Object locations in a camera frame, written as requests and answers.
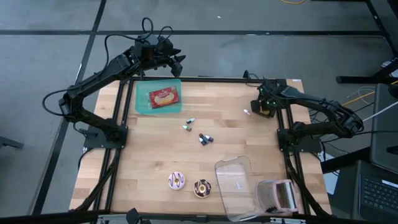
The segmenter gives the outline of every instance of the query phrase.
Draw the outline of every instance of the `yellow cable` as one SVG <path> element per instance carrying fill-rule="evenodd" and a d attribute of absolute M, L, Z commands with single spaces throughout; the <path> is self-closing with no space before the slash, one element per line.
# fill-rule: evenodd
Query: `yellow cable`
<path fill-rule="evenodd" d="M 396 83 L 398 83 L 398 80 L 395 81 L 395 82 L 393 82 L 393 83 L 391 83 L 391 85 L 396 84 Z M 358 98 L 355 98 L 355 99 L 353 99 L 353 100 L 350 100 L 349 102 L 344 103 L 343 106 L 346 106 L 346 105 L 348 105 L 348 104 L 350 104 L 350 103 L 354 103 L 355 101 L 360 100 L 361 98 L 363 98 L 363 97 L 365 97 L 365 96 L 372 95 L 372 94 L 374 94 L 374 91 L 373 91 L 373 92 L 370 92 L 370 93 L 368 93 L 368 94 L 365 94 L 365 95 L 363 95 L 363 96 L 360 96 L 360 97 L 358 97 Z"/>
<path fill-rule="evenodd" d="M 287 4 L 301 4 L 301 3 L 305 2 L 305 0 L 302 0 L 302 1 L 299 1 L 299 2 L 289 2 L 289 1 L 285 1 L 285 0 L 280 0 L 280 1 L 282 1 L 284 3 L 287 3 Z"/>

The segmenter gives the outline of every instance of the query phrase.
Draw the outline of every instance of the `concrete floor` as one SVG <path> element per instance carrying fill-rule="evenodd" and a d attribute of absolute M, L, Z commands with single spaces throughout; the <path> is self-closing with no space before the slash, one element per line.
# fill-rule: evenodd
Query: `concrete floor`
<path fill-rule="evenodd" d="M 398 46 L 397 20 L 385 1 L 373 1 Z M 91 30 L 99 0 L 3 0 L 1 29 Z M 155 29 L 175 30 L 375 30 L 363 3 L 311 2 L 284 4 L 278 0 L 163 1 L 109 0 L 99 30 L 138 30 L 145 16 Z M 104 36 L 97 36 L 85 77 L 103 67 Z M 253 35 L 175 35 L 176 48 L 187 55 L 183 76 L 241 77 L 248 69 L 267 78 L 299 78 L 306 93 L 347 101 L 361 85 L 338 85 L 338 75 L 370 75 L 392 57 L 383 39 L 354 37 L 266 37 Z M 0 136 L 25 143 L 23 150 L 0 150 L 0 216 L 29 212 L 60 119 L 41 107 L 50 91 L 66 88 L 76 77 L 88 35 L 0 35 Z M 111 58 L 132 42 L 109 39 Z M 169 69 L 148 75 L 171 75 Z M 47 102 L 57 109 L 58 96 Z M 96 95 L 85 100 L 93 110 Z M 364 103 L 350 105 L 358 109 Z M 372 107 L 358 114 L 370 116 Z M 369 136 L 337 141 L 335 146 L 355 151 L 369 145 Z M 83 137 L 68 129 L 44 213 L 68 210 L 77 175 Z M 328 147 L 328 153 L 341 152 Z"/>

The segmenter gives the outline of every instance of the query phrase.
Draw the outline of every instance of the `toy donut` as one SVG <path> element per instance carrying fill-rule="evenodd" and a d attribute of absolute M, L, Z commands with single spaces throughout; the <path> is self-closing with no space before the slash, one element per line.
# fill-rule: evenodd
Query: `toy donut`
<path fill-rule="evenodd" d="M 193 193 L 195 193 L 198 198 L 205 198 L 209 196 L 210 190 L 210 183 L 203 179 L 198 180 L 193 187 Z"/>
<path fill-rule="evenodd" d="M 185 177 L 181 172 L 172 172 L 169 175 L 169 187 L 173 190 L 180 190 L 185 186 Z"/>

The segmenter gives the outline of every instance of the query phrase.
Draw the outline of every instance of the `green object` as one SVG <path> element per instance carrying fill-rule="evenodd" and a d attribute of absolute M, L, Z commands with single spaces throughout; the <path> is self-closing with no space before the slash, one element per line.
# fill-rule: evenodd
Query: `green object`
<path fill-rule="evenodd" d="M 152 108 L 149 93 L 175 86 L 178 92 L 178 103 Z M 138 81 L 136 85 L 136 111 L 140 114 L 179 113 L 182 109 L 181 80 L 178 78 L 156 81 Z"/>

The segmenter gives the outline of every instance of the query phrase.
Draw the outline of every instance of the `clear plastic container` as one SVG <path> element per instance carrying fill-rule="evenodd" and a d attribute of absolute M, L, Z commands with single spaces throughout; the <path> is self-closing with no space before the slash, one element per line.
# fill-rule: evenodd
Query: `clear plastic container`
<path fill-rule="evenodd" d="M 152 108 L 149 93 L 169 87 L 176 87 L 178 92 L 178 103 Z M 156 80 L 156 81 L 138 81 L 136 85 L 136 111 L 140 114 L 162 114 L 179 113 L 182 109 L 181 80 L 178 78 Z"/>
<path fill-rule="evenodd" d="M 256 204 L 251 181 L 251 163 L 246 156 L 219 161 L 215 165 L 226 216 L 232 222 L 256 218 L 262 212 Z"/>

